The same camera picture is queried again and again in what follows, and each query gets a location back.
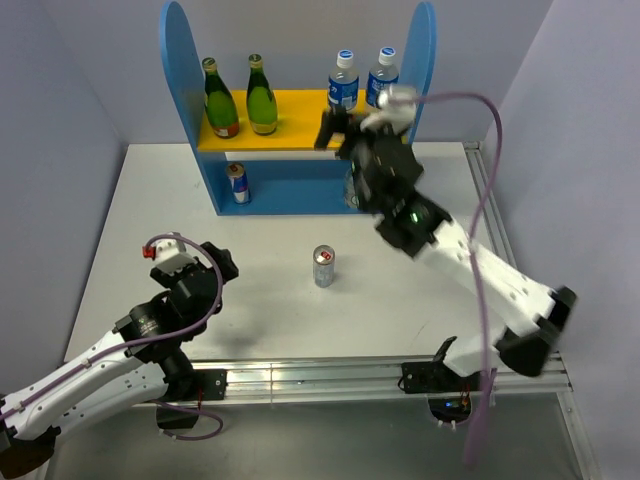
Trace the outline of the blue label water bottle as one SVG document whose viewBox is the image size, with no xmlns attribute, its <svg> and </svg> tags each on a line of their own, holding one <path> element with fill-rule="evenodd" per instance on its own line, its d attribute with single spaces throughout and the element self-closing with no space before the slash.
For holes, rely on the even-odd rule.
<svg viewBox="0 0 640 480">
<path fill-rule="evenodd" d="M 328 77 L 328 105 L 353 110 L 358 102 L 359 74 L 354 65 L 354 53 L 343 49 L 337 53 L 336 67 Z"/>
<path fill-rule="evenodd" d="M 393 47 L 380 49 L 377 62 L 370 68 L 366 84 L 366 103 L 369 108 L 378 108 L 378 96 L 389 85 L 397 83 L 399 72 L 395 65 L 396 51 Z"/>
</svg>

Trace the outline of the blue label water bottle front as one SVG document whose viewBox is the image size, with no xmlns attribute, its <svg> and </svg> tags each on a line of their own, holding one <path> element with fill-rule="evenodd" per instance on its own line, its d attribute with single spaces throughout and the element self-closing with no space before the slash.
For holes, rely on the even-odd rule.
<svg viewBox="0 0 640 480">
<path fill-rule="evenodd" d="M 369 108 L 378 108 L 378 96 L 389 85 L 397 83 L 399 72 L 395 65 L 396 51 L 393 47 L 380 49 L 377 62 L 370 68 L 366 84 L 366 103 Z"/>
</svg>

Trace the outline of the green glass bottle gold cap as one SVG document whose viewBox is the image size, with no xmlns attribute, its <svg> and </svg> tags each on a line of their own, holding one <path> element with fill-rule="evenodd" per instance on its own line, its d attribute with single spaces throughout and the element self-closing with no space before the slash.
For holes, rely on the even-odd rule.
<svg viewBox="0 0 640 480">
<path fill-rule="evenodd" d="M 253 53 L 248 57 L 250 67 L 246 108 L 249 123 L 258 135 L 270 135 L 277 129 L 278 111 L 275 95 L 264 73 L 262 57 Z"/>
</svg>

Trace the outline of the silver blue can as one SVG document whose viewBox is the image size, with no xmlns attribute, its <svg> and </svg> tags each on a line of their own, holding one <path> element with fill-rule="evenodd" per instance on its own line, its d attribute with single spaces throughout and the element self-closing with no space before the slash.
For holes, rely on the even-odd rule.
<svg viewBox="0 0 640 480">
<path fill-rule="evenodd" d="M 251 192 L 244 165 L 239 162 L 230 162 L 227 164 L 225 172 L 230 181 L 234 202 L 239 205 L 249 204 L 251 202 Z"/>
<path fill-rule="evenodd" d="M 320 288 L 329 287 L 334 281 L 335 251 L 329 245 L 319 245 L 313 252 L 314 283 Z"/>
</svg>

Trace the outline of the green glass bottle orange label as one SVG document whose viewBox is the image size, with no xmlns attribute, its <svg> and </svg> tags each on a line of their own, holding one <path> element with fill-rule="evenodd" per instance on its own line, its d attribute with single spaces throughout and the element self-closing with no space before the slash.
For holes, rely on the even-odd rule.
<svg viewBox="0 0 640 480">
<path fill-rule="evenodd" d="M 239 117 L 233 97 L 212 57 L 202 60 L 205 74 L 205 113 L 216 136 L 230 139 L 239 133 Z"/>
</svg>

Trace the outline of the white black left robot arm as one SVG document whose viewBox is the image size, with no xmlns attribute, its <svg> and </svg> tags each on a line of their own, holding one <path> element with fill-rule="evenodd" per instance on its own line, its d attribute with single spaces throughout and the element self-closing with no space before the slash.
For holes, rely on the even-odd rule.
<svg viewBox="0 0 640 480">
<path fill-rule="evenodd" d="M 142 252 L 154 263 L 150 276 L 161 292 L 75 359 L 2 397 L 2 478 L 39 469 L 70 434 L 135 404 L 164 410 L 204 391 L 181 347 L 221 311 L 222 288 L 239 269 L 229 250 L 204 242 L 190 254 L 192 244 L 177 233 L 152 238 Z"/>
</svg>

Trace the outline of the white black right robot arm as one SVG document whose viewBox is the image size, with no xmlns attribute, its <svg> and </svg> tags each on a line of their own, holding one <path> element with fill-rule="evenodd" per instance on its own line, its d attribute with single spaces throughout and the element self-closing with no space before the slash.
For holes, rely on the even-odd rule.
<svg viewBox="0 0 640 480">
<path fill-rule="evenodd" d="M 315 149 L 327 149 L 336 134 L 343 137 L 336 156 L 351 164 L 357 208 L 377 217 L 376 230 L 384 241 L 477 298 L 481 332 L 468 342 L 443 342 L 431 362 L 435 383 L 452 390 L 467 377 L 499 366 L 525 377 L 540 376 L 577 301 L 575 292 L 566 286 L 553 289 L 521 273 L 419 193 L 415 185 L 423 168 L 385 118 L 342 107 L 326 110 Z"/>
</svg>

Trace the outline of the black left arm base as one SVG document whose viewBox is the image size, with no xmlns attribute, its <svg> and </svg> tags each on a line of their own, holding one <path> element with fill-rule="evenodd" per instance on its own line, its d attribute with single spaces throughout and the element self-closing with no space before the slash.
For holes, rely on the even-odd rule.
<svg viewBox="0 0 640 480">
<path fill-rule="evenodd" d="M 166 394 L 159 399 L 164 406 L 155 401 L 147 401 L 147 404 L 156 407 L 155 421 L 161 432 L 184 435 L 196 425 L 204 403 L 222 401 L 226 388 L 225 369 L 195 370 L 189 380 L 169 385 Z"/>
</svg>

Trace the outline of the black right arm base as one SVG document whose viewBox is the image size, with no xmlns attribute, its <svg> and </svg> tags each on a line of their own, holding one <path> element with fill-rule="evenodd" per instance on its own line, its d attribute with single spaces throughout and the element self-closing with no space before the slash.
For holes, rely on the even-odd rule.
<svg viewBox="0 0 640 480">
<path fill-rule="evenodd" d="M 460 423 L 473 411 L 471 394 L 481 391 L 482 374 L 460 377 L 440 362 L 401 364 L 398 388 L 405 394 L 425 394 L 432 416 L 443 423 Z"/>
</svg>

